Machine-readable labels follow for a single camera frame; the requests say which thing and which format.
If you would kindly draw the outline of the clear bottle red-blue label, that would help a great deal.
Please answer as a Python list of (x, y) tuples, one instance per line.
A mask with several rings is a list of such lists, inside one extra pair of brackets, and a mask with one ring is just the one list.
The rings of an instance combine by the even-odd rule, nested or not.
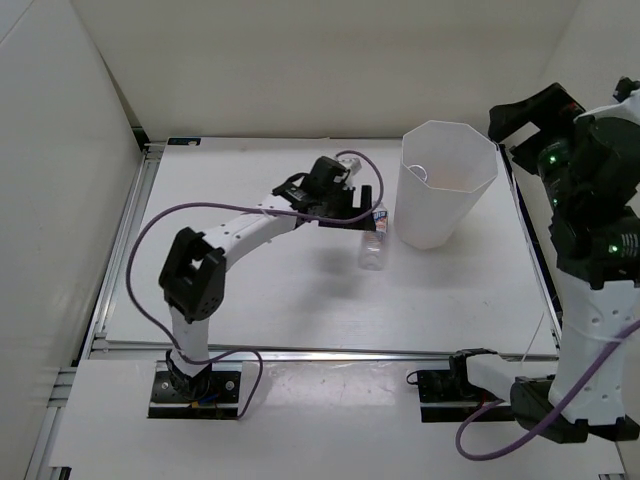
[(359, 252), (359, 267), (364, 270), (379, 271), (384, 268), (389, 213), (381, 203), (373, 212), (374, 231), (366, 231), (362, 235)]

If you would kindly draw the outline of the clear unlabelled plastic bottle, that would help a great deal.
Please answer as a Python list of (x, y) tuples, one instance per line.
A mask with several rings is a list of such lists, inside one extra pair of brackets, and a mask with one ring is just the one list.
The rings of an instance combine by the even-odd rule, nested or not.
[(409, 165), (407, 167), (407, 169), (412, 172), (417, 178), (419, 178), (423, 183), (426, 183), (428, 180), (428, 172), (426, 171), (426, 169), (419, 165), (419, 164), (414, 164), (414, 165)]

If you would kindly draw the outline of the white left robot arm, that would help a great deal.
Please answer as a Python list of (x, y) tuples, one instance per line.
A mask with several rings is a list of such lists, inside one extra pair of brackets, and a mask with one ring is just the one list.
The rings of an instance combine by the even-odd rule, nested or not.
[(176, 234), (159, 284), (177, 342), (166, 355), (170, 383), (186, 401), (199, 401), (212, 389), (209, 320), (224, 300), (226, 274), (234, 264), (307, 223), (374, 230), (371, 186), (363, 186), (360, 204), (353, 204), (352, 178), (361, 160), (358, 154), (321, 156), (309, 172), (292, 175), (236, 218), (205, 231), (185, 227)]

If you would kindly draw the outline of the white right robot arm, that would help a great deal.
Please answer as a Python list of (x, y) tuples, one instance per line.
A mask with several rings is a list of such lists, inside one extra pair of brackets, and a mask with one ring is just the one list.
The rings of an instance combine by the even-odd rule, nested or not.
[(552, 209), (562, 333), (554, 372), (530, 376), (495, 351), (461, 350), (449, 360), (450, 390), (508, 403), (528, 437), (634, 441), (639, 426), (625, 412), (622, 384), (623, 346), (639, 327), (639, 218), (630, 207), (639, 185), (639, 84), (619, 79), (612, 103), (589, 110), (555, 83), (492, 107), (489, 119), (498, 143), (526, 124), (536, 129), (511, 155), (540, 178)]

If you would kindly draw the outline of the white octagonal plastic bin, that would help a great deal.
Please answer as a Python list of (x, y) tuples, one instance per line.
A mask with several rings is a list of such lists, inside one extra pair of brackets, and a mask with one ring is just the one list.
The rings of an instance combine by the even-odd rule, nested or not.
[[(428, 172), (423, 183), (407, 167)], [(464, 123), (429, 120), (402, 138), (393, 222), (406, 244), (444, 245), (498, 176), (498, 148)]]

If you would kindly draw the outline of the blue label sticker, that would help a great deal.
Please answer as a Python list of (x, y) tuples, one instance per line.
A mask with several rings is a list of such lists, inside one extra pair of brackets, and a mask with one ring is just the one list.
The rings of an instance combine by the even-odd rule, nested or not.
[(167, 145), (171, 146), (199, 146), (199, 137), (172, 137), (167, 140)]

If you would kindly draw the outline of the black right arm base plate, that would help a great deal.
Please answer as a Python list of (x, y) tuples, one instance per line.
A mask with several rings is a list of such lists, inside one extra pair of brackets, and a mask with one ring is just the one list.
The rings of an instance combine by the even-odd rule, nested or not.
[(496, 397), (478, 387), (460, 387), (450, 370), (414, 370), (408, 385), (418, 389), (422, 423), (460, 423)]

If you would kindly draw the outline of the aluminium left frame rail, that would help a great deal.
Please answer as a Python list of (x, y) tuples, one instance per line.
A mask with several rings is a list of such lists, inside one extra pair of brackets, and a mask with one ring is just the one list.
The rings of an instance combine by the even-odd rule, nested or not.
[(163, 151), (164, 147), (160, 144), (151, 144), (145, 149), (134, 176), (103, 280), (101, 295), (106, 304), (111, 303), (118, 290), (120, 273), (129, 252), (130, 237), (135, 236), (141, 223)]

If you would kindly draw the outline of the aluminium frame rail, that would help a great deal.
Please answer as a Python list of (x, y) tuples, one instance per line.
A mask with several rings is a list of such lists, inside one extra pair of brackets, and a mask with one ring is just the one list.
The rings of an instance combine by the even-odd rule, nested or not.
[(141, 223), (163, 151), (164, 147), (160, 144), (151, 144), (145, 149), (134, 176), (103, 280), (101, 295), (106, 304), (111, 303), (118, 290), (120, 273), (129, 252), (130, 237), (135, 236)]
[[(92, 360), (163, 360), (167, 344), (136, 344), (109, 342), (98, 339), (88, 354)], [(436, 352), (392, 352), (362, 350), (326, 350), (326, 349), (274, 349), (257, 350), (267, 362), (287, 361), (445, 361), (451, 353)]]

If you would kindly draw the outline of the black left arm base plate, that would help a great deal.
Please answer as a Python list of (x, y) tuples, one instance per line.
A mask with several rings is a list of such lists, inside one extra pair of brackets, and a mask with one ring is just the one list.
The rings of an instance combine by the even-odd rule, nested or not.
[(235, 420), (239, 413), (240, 366), (214, 366), (194, 394), (183, 395), (171, 383), (164, 364), (157, 364), (147, 409), (150, 419)]

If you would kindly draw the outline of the aluminium front frame rail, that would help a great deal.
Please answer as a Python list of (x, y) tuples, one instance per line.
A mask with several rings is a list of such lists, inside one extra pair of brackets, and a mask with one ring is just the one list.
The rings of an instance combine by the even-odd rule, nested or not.
[[(163, 360), (167, 344), (136, 344), (109, 342), (98, 339), (88, 354), (92, 360)], [(326, 350), (326, 349), (274, 349), (257, 350), (267, 362), (287, 361), (445, 361), (451, 353), (436, 352), (392, 352), (362, 350)]]

